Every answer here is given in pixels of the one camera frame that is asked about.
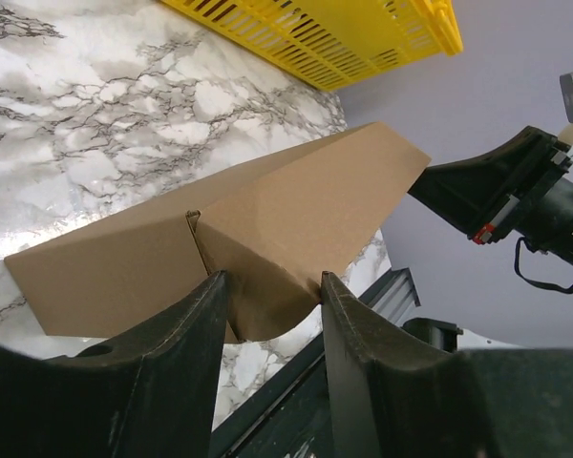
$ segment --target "folded cardboard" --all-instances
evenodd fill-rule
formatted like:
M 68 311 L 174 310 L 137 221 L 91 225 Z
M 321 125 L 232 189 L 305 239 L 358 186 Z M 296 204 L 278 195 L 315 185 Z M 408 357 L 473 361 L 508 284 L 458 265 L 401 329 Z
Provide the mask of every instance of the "folded cardboard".
M 370 124 L 231 167 L 5 262 L 50 335 L 113 337 L 226 269 L 226 341 L 271 339 L 311 311 L 321 273 L 346 269 L 428 162 Z

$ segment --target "cardboard box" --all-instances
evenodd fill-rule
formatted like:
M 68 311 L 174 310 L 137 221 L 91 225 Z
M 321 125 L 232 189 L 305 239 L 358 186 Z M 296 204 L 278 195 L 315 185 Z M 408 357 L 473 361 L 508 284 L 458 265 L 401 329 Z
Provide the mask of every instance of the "cardboard box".
M 319 302 L 428 165 L 375 123 L 231 167 L 5 259 L 50 335 L 113 337 L 226 269 L 226 341 L 275 338 Z

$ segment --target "white marble countertop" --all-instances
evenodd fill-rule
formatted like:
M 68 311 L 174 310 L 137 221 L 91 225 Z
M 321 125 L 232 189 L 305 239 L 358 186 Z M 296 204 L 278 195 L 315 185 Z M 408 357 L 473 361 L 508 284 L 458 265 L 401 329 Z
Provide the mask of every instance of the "white marble countertop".
M 346 128 L 319 93 L 154 0 L 0 1 L 0 344 L 48 337 L 2 259 L 225 167 Z M 345 274 L 389 268 L 379 232 Z M 215 426 L 321 330 L 318 307 L 266 343 L 226 345 Z

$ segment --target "yellow crate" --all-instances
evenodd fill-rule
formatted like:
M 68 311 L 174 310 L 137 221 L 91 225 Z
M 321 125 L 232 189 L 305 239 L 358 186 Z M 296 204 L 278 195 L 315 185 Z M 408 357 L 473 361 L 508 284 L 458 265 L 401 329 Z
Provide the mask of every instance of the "yellow crate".
M 162 0 L 326 91 L 462 51 L 451 0 Z

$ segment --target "black device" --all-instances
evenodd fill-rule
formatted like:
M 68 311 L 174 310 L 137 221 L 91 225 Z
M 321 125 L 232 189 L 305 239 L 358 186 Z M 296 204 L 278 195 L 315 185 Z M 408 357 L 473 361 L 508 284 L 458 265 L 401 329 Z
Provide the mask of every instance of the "black device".
M 573 97 L 565 92 L 573 85 L 562 87 L 573 119 Z M 475 243 L 495 243 L 513 230 L 520 232 L 516 274 L 538 288 L 572 294 L 573 284 L 532 281 L 520 271 L 522 244 L 573 265 L 573 182 L 564 177 L 573 164 L 571 150 L 558 137 L 526 127 L 483 156 L 427 168 L 409 193 Z

